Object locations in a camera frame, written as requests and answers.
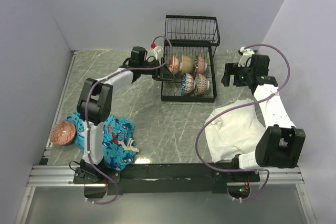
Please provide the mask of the blue triangle patterned bowl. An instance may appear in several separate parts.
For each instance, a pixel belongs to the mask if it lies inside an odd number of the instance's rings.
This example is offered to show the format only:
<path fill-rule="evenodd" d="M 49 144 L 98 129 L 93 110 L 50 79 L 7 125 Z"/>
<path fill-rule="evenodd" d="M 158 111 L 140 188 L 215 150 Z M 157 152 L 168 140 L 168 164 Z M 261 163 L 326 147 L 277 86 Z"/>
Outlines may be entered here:
<path fill-rule="evenodd" d="M 195 81 L 191 74 L 184 73 L 181 81 L 181 94 L 190 94 L 195 89 Z"/>

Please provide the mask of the black wire dish rack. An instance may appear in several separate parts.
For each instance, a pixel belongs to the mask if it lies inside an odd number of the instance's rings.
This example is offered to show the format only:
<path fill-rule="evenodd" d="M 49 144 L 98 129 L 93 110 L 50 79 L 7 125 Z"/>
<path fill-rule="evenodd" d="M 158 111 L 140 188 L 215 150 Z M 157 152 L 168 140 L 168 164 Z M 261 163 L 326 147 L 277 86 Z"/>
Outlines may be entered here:
<path fill-rule="evenodd" d="M 165 102 L 214 102 L 217 97 L 214 70 L 214 53 L 220 44 L 217 18 L 213 16 L 166 15 L 164 59 L 174 55 L 179 61 L 182 56 L 189 56 L 193 61 L 202 57 L 206 63 L 203 75 L 209 81 L 209 89 L 204 94 L 182 94 L 182 74 L 178 72 L 175 79 L 162 80 L 161 100 Z"/>

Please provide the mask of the orange floral patterned bowl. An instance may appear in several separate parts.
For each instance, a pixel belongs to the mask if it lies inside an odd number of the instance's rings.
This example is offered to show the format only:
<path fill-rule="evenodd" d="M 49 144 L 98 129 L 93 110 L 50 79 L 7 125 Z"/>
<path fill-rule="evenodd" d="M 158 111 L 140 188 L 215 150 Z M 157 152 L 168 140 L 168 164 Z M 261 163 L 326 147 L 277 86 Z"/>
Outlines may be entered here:
<path fill-rule="evenodd" d="M 174 76 L 179 76 L 181 72 L 181 61 L 177 56 L 172 56 L 169 62 L 169 71 Z"/>

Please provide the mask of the orange diamond patterned bowl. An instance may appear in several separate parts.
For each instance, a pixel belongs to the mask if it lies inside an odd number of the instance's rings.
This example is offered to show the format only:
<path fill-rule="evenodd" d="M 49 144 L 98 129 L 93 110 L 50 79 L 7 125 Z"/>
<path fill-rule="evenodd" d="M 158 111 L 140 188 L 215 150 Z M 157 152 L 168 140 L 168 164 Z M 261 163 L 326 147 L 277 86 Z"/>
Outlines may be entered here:
<path fill-rule="evenodd" d="M 69 121 L 60 121 L 50 130 L 49 139 L 56 145 L 68 145 L 76 136 L 76 127 Z"/>

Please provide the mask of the red geometric patterned bowl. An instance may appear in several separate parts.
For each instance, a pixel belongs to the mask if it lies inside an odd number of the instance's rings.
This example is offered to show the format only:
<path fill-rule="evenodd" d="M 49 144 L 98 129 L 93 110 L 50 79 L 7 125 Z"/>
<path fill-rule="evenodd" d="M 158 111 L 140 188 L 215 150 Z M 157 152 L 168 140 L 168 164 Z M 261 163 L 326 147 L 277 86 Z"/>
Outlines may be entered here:
<path fill-rule="evenodd" d="M 205 92 L 209 90 L 210 82 L 207 78 L 202 74 L 197 74 L 195 77 L 195 95 L 203 95 Z"/>

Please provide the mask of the grey floral patterned bowl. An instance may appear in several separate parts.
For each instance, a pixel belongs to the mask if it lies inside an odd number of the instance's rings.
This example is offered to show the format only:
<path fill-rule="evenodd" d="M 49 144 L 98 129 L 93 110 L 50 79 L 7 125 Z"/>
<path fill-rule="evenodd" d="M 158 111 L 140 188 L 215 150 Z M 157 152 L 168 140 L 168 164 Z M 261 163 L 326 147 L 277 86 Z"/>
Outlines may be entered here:
<path fill-rule="evenodd" d="M 181 69 L 181 74 L 193 74 L 194 70 L 194 61 L 191 57 L 182 55 L 182 59 L 180 62 L 180 69 Z"/>

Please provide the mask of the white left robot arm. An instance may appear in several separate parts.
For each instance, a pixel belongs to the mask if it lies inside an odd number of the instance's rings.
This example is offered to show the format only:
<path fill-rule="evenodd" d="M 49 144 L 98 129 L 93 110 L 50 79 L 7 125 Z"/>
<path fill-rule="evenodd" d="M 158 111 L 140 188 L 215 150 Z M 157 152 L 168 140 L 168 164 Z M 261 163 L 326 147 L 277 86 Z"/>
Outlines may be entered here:
<path fill-rule="evenodd" d="M 88 78 L 85 80 L 77 111 L 86 124 L 84 133 L 84 150 L 80 161 L 81 172 L 93 183 L 104 179 L 103 164 L 103 126 L 111 112 L 113 93 L 128 84 L 134 83 L 141 75 L 151 75 L 160 80 L 165 74 L 172 77 L 165 60 L 147 60 L 148 54 L 143 47 L 133 47 L 131 56 L 114 73 L 100 79 Z"/>

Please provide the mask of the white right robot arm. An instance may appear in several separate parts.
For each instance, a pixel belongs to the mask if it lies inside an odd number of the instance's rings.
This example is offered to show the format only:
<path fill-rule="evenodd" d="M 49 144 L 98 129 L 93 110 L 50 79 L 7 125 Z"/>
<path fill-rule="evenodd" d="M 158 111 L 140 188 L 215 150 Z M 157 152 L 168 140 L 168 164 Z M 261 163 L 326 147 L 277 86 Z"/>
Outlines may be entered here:
<path fill-rule="evenodd" d="M 269 62 L 268 56 L 249 50 L 241 53 L 239 62 L 225 65 L 222 84 L 249 87 L 259 101 L 266 127 L 254 151 L 235 156 L 239 163 L 230 168 L 235 181 L 247 177 L 249 169 L 295 168 L 306 138 L 304 130 L 296 128 L 285 110 L 278 83 L 268 74 Z"/>

